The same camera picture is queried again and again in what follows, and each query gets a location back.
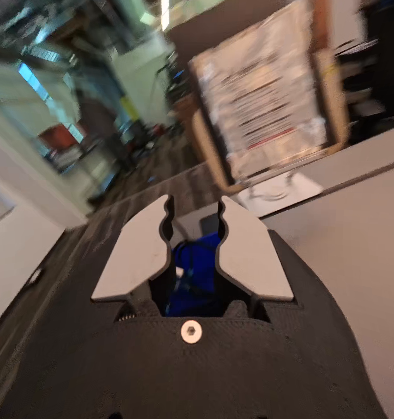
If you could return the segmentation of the laminated instruction sign board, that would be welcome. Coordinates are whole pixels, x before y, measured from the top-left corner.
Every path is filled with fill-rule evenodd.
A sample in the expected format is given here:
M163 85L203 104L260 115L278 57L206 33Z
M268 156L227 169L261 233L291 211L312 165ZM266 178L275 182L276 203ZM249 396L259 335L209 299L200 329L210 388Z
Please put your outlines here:
M293 1L222 1L200 13L195 13L183 25L187 29L186 58L191 80L196 89L200 110L194 114L193 128L215 184L225 192L238 192L254 186L284 170L303 165L344 148L348 137L348 117L342 93L339 68L327 41L326 1L308 1L311 7L311 42L309 57L320 115L325 120L327 141L319 151L289 164L259 172L243 183L236 183L226 162L224 141L215 132L205 109L197 77L189 61L201 52L215 47L226 39L270 17Z

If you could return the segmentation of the blue plastic bin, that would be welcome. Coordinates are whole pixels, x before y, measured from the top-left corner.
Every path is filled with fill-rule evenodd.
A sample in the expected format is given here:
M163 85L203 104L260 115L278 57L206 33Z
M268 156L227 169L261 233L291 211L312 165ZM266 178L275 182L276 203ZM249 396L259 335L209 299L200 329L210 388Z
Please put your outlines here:
M173 250L177 272L174 289L165 307L165 317L220 317L224 308L215 292L215 253L218 233L183 240Z

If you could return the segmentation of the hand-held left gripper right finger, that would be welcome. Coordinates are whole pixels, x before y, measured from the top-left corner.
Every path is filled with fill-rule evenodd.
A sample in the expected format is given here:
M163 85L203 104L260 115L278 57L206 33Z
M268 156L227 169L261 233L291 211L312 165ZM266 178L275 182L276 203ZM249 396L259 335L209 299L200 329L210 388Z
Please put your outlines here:
M291 302L294 293L263 222L227 196L219 199L218 219L217 280L255 300Z

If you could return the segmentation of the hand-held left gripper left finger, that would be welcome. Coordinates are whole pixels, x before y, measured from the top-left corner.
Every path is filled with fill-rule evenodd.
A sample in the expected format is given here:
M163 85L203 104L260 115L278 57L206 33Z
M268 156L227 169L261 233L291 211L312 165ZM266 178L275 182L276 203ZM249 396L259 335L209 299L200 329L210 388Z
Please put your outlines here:
M92 301L121 301L171 265L174 197L163 195L133 216L116 244L91 295Z

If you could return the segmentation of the red object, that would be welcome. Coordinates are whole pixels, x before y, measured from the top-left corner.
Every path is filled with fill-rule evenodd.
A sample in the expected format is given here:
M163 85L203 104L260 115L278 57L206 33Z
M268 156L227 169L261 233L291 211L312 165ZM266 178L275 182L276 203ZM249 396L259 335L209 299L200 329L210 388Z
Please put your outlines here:
M57 124L41 132L38 137L50 148L64 150L79 144L70 131L63 125Z

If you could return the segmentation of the white sign stand base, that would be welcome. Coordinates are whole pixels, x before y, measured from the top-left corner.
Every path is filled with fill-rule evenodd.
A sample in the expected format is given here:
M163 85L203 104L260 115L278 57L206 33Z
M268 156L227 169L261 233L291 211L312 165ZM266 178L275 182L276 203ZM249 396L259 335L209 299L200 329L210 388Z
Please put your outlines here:
M323 191L323 187L309 177L290 171L242 190L237 200L262 218L309 200Z

